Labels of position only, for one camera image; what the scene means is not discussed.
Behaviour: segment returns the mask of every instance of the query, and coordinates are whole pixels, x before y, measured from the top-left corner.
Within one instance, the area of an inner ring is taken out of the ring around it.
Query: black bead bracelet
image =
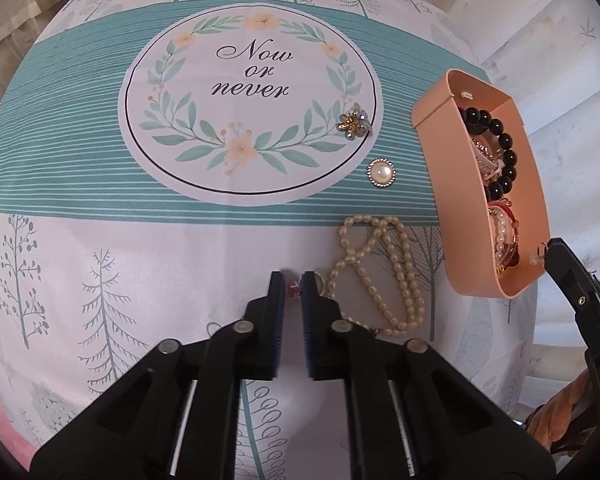
[[[518,176],[515,165],[518,163],[518,156],[512,150],[513,138],[505,133],[504,124],[499,119],[491,117],[487,110],[478,110],[478,108],[458,108],[462,122],[469,134],[480,136],[489,130],[498,138],[502,152],[502,161],[504,167],[500,172],[500,176],[495,182],[491,182],[488,186],[484,186],[484,194],[487,201],[499,200],[513,189],[513,181]]]

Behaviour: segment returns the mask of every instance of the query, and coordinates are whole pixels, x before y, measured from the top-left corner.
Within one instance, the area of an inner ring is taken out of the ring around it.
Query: bracelet
[[[518,156],[512,150],[513,138],[504,132],[502,121],[492,118],[487,110],[470,107],[466,110],[458,108],[458,111],[469,134],[480,136],[489,130],[498,139],[498,151],[502,154],[496,162],[494,154],[475,137],[471,137],[483,180],[488,182],[484,186],[487,202],[499,200],[513,189],[513,181],[518,176],[515,168]]]
[[[496,272],[501,274],[509,267],[515,267],[520,262],[520,254],[518,253],[518,227],[520,223],[507,204],[489,202],[488,206],[489,214],[498,217],[498,231],[494,240],[494,259],[496,261]],[[512,229],[511,241],[508,244],[505,243],[506,219],[509,220]]]

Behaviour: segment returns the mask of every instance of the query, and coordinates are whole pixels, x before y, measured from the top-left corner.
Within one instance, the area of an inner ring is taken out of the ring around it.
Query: orange flower print
[[[189,46],[195,39],[195,36],[190,32],[183,32],[173,38],[172,41],[176,48],[181,48],[183,46]]]
[[[338,48],[338,46],[333,43],[333,41],[330,41],[329,43],[325,43],[322,46],[322,51],[327,55],[327,56],[337,56],[341,50]]]
[[[252,14],[244,20],[244,28],[250,30],[267,30],[278,28],[280,25],[280,19],[276,18],[273,14],[266,14],[259,12]]]
[[[251,130],[247,130],[237,139],[228,140],[226,143],[226,162],[235,162],[237,166],[245,166],[252,158],[258,156],[251,140]]]

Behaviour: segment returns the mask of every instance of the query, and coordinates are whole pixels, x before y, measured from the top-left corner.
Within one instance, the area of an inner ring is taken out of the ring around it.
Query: round pearl button
[[[366,175],[378,187],[390,186],[395,180],[394,165],[385,158],[376,158],[368,168]]]

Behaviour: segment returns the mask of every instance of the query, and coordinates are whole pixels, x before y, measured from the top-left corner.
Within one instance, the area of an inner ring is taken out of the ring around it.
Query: black bead
[[[480,121],[480,112],[478,108],[467,108],[466,110],[466,123],[467,124],[478,124]]]
[[[481,135],[487,131],[487,128],[480,126],[480,124],[468,124],[466,130],[472,135]]]
[[[489,184],[489,193],[491,193],[491,200],[500,200],[502,198],[502,186],[497,182],[491,182]]]
[[[501,176],[498,179],[498,184],[502,186],[502,193],[507,194],[513,189],[513,182],[508,176]]]
[[[520,253],[518,251],[516,251],[515,253],[513,253],[513,256],[511,257],[511,261],[509,262],[509,265],[507,267],[515,267],[519,263],[520,263]]]
[[[502,161],[505,166],[515,166],[518,163],[518,156],[513,150],[507,150],[502,154]]]
[[[493,135],[501,135],[504,131],[504,124],[500,119],[492,119],[489,123],[489,129]]]
[[[513,137],[509,134],[502,134],[498,137],[498,144],[503,150],[510,150],[513,147]]]
[[[504,168],[502,168],[502,176],[508,176],[511,181],[513,182],[516,177],[518,176],[518,172],[516,171],[516,168],[514,168],[513,166],[505,166]]]
[[[487,110],[480,110],[480,121],[478,124],[484,127],[486,131],[491,123],[491,114]]]

